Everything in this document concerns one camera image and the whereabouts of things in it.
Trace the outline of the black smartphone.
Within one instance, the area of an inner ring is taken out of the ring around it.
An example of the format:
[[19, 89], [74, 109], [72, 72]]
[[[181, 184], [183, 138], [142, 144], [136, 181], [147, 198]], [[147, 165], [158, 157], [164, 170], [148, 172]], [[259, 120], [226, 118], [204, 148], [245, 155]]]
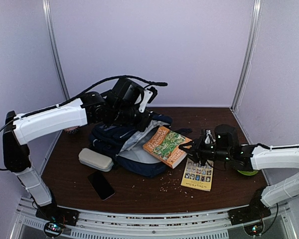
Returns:
[[101, 171], [96, 171], [87, 178], [101, 200], [107, 200], [115, 194], [115, 190]]

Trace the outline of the right aluminium frame post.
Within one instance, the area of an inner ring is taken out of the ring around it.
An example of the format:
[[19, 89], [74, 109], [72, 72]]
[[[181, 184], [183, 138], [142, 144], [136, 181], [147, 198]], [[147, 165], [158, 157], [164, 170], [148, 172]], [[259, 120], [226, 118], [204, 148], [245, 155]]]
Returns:
[[262, 1], [255, 0], [253, 5], [249, 36], [248, 36], [247, 47], [246, 47], [245, 56], [243, 60], [243, 65], [242, 65], [238, 85], [236, 88], [235, 96], [233, 99], [233, 103], [231, 106], [231, 110], [233, 112], [238, 111], [238, 107], [241, 103], [245, 86], [247, 84], [247, 80], [251, 68], [251, 59], [252, 59], [253, 52], [255, 50], [257, 35], [259, 31], [261, 8], [262, 8]]

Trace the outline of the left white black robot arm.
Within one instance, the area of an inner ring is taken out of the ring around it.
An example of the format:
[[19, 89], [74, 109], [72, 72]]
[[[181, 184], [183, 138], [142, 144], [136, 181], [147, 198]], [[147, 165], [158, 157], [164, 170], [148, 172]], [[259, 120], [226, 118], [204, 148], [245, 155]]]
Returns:
[[51, 190], [45, 185], [30, 161], [27, 144], [44, 135], [97, 122], [111, 125], [134, 125], [144, 131], [151, 120], [146, 110], [157, 95], [152, 83], [142, 87], [134, 76], [117, 76], [111, 90], [103, 93], [85, 89], [73, 98], [26, 114], [6, 115], [3, 127], [3, 161], [33, 197], [39, 211], [51, 221], [62, 216]]

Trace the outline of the left aluminium frame post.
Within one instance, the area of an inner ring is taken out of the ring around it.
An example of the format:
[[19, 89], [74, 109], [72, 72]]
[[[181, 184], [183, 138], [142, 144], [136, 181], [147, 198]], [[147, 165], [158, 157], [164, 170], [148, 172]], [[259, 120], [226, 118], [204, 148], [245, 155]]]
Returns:
[[53, 62], [54, 62], [56, 73], [57, 73], [57, 79], [60, 83], [61, 92], [63, 94], [64, 100], [65, 100], [65, 102], [67, 102], [70, 99], [70, 95], [69, 95], [69, 91], [68, 91], [68, 88], [67, 88], [67, 85], [65, 82], [64, 73], [63, 73], [60, 56], [59, 56], [59, 52], [58, 52], [58, 48], [57, 48], [57, 42], [56, 42], [52, 14], [51, 14], [50, 1], [42, 0], [42, 6], [43, 6], [43, 14], [45, 17], [46, 27], [47, 27], [50, 46], [51, 46], [52, 55], [53, 55]]

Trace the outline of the orange green paperback book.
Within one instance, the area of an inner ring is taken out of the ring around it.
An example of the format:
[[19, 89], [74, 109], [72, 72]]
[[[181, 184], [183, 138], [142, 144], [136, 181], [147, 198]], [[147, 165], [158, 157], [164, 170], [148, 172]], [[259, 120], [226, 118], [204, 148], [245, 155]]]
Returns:
[[161, 126], [151, 139], [143, 145], [143, 149], [174, 169], [187, 156], [187, 153], [179, 149], [179, 146], [191, 141], [190, 138]]

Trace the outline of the lime green plate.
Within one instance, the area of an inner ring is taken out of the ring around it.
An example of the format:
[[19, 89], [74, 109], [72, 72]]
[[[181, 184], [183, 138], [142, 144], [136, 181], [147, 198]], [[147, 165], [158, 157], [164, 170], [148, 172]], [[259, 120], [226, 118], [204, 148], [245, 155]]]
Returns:
[[253, 170], [253, 171], [242, 171], [238, 170], [238, 172], [244, 176], [254, 176], [256, 175], [259, 171], [258, 170]]

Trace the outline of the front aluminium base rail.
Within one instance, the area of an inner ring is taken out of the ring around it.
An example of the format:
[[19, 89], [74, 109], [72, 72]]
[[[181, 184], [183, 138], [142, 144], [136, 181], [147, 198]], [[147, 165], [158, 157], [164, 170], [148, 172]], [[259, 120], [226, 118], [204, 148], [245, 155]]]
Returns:
[[119, 214], [79, 210], [76, 225], [60, 239], [249, 239], [247, 230], [263, 225], [262, 239], [297, 239], [287, 203], [261, 220], [232, 224], [228, 209], [175, 214]]

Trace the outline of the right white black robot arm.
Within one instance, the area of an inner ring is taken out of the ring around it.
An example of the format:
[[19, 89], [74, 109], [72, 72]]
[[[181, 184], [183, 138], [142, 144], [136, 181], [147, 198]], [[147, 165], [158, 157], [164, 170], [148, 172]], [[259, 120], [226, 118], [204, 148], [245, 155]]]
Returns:
[[[203, 129], [200, 138], [181, 144], [187, 157], [201, 164], [223, 161], [237, 171], [253, 172], [267, 168], [299, 169], [299, 144], [267, 146], [261, 143], [240, 144], [237, 131], [220, 124], [214, 133]], [[230, 210], [232, 221], [257, 220], [271, 214], [270, 207], [299, 195], [299, 172], [271, 186], [258, 189], [248, 206]]]

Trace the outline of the red patterned small bowl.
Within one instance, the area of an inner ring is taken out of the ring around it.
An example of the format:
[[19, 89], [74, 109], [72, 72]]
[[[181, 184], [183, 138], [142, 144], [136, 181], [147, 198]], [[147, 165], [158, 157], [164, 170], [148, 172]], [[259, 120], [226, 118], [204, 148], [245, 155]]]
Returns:
[[69, 127], [64, 129], [67, 134], [76, 134], [79, 131], [79, 126]]

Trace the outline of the yellow paperback booklet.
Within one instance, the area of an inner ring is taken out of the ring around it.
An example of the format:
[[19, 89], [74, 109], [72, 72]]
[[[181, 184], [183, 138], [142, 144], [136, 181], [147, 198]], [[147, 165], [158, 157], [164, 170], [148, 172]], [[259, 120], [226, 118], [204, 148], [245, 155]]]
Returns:
[[181, 186], [202, 191], [211, 191], [213, 179], [213, 163], [205, 164], [187, 159]]

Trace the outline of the navy blue student backpack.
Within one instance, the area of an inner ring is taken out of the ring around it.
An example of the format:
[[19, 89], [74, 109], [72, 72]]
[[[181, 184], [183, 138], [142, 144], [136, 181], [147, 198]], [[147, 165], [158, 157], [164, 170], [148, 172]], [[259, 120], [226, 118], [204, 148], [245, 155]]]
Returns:
[[[90, 148], [110, 157], [114, 163], [130, 172], [153, 178], [162, 174], [169, 166], [147, 153], [143, 145], [159, 127], [165, 126], [170, 129], [171, 123], [171, 117], [158, 114], [153, 115], [145, 131], [138, 131], [132, 125], [106, 126], [99, 123], [89, 134]], [[192, 130], [182, 128], [175, 132], [186, 136]]]

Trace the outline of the beige hard glasses case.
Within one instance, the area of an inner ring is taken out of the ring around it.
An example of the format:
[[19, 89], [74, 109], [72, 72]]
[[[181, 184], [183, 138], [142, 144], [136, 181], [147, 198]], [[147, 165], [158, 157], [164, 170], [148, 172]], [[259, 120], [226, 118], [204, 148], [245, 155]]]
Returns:
[[88, 148], [83, 148], [78, 157], [81, 164], [103, 172], [109, 172], [114, 165], [110, 157], [99, 154]]

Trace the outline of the aluminium frame post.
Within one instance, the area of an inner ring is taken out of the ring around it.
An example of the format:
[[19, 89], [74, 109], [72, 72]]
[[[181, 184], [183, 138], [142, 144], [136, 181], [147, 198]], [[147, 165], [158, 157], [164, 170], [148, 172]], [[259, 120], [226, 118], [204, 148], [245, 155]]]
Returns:
[[259, 31], [261, 8], [262, 8], [262, 1], [255, 0], [253, 5], [249, 36], [248, 36], [247, 47], [246, 47], [245, 56], [243, 60], [243, 65], [242, 65], [238, 85], [236, 88], [235, 96], [233, 99], [233, 103], [231, 106], [231, 110], [233, 112], [238, 111], [238, 107], [241, 103], [245, 86], [247, 84], [247, 80], [251, 68], [251, 59], [252, 59], [253, 52], [255, 50], [257, 35]]
[[57, 48], [57, 42], [56, 42], [52, 14], [51, 14], [50, 1], [42, 0], [42, 6], [43, 6], [43, 14], [45, 17], [46, 27], [47, 27], [50, 46], [51, 46], [52, 55], [53, 55], [53, 62], [54, 62], [56, 73], [57, 73], [57, 79], [60, 83], [61, 92], [63, 94], [64, 100], [65, 100], [65, 102], [67, 102], [70, 99], [70, 95], [69, 95], [69, 91], [68, 91], [68, 88], [67, 88], [67, 85], [65, 82], [64, 73], [63, 73], [60, 56], [59, 56], [59, 52], [58, 52], [58, 48]]

